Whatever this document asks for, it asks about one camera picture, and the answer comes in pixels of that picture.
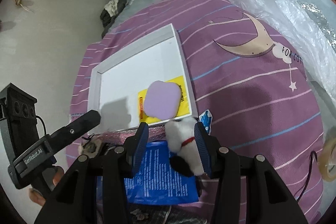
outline yellow card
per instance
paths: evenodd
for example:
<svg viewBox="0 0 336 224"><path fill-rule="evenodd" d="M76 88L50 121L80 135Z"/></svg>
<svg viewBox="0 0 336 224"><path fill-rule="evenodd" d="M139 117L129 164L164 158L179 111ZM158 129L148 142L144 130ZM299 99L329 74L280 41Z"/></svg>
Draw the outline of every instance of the yellow card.
<svg viewBox="0 0 336 224"><path fill-rule="evenodd" d="M179 77L176 77L176 78L171 79L171 80L166 81L166 82L173 82L173 83L178 84L181 91L182 91L181 102L180 102L180 106L178 108L178 112L177 112L176 117L189 114L188 96L187 96L187 90L185 88L183 76L181 75ZM140 122L146 122L148 124L154 123L154 122L159 122L161 120L159 120L158 118L147 116L146 113L143 110L143 102L145 101L146 93L147 93L147 89L142 90L138 93L139 120L140 120Z"/></svg>

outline finger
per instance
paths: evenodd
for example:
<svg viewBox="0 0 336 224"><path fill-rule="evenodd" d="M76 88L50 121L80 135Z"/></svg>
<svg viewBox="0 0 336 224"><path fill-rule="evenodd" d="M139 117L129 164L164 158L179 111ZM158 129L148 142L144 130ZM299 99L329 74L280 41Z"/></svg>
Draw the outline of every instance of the finger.
<svg viewBox="0 0 336 224"><path fill-rule="evenodd" d="M40 206L45 204L45 199L38 192L34 191L34 189L29 189L28 196L31 201L37 203Z"/></svg>
<svg viewBox="0 0 336 224"><path fill-rule="evenodd" d="M52 183L56 186L63 176L64 176L63 168L61 166L57 166L57 172L54 175L54 178L52 179Z"/></svg>

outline purple bedsheet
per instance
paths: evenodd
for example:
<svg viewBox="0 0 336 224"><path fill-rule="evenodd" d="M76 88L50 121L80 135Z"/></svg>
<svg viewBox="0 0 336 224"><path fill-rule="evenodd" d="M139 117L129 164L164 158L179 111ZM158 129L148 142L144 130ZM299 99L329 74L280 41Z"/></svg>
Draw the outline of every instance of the purple bedsheet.
<svg viewBox="0 0 336 224"><path fill-rule="evenodd" d="M73 89L72 119L87 111L90 75L95 65L172 23L180 36L198 112L210 109L213 115L212 135L240 155L265 155L298 197L308 174L310 152L318 152L323 146L319 107L295 49L266 23L259 21L261 30L258 22L242 12L228 0L163 0L139 11L87 48ZM263 39L262 45L256 37ZM280 51L276 53L268 41L280 43ZM69 165L78 156L77 143L67 147ZM217 182L204 179L203 184L199 202L183 207L210 219ZM243 224L244 177L241 188ZM309 222L318 214L322 190L314 162L308 188L299 203Z"/></svg>

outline blue plastic bag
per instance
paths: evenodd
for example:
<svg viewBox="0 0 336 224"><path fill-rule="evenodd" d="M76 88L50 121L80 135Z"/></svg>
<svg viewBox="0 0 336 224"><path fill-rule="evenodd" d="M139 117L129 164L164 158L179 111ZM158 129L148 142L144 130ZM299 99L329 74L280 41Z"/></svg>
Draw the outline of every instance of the blue plastic bag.
<svg viewBox="0 0 336 224"><path fill-rule="evenodd" d="M147 144L139 172L125 179L130 203L176 205L198 201L196 178L175 172L169 164L172 153L166 141ZM97 202L102 203L102 179L97 179Z"/></svg>

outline tape roll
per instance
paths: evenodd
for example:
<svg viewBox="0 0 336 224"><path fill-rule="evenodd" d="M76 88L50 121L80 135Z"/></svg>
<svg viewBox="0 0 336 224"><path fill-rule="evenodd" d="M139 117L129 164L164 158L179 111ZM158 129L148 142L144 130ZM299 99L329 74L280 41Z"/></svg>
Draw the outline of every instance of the tape roll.
<svg viewBox="0 0 336 224"><path fill-rule="evenodd" d="M336 138L325 142L323 150L318 157L318 165L322 179L331 182L336 179Z"/></svg>

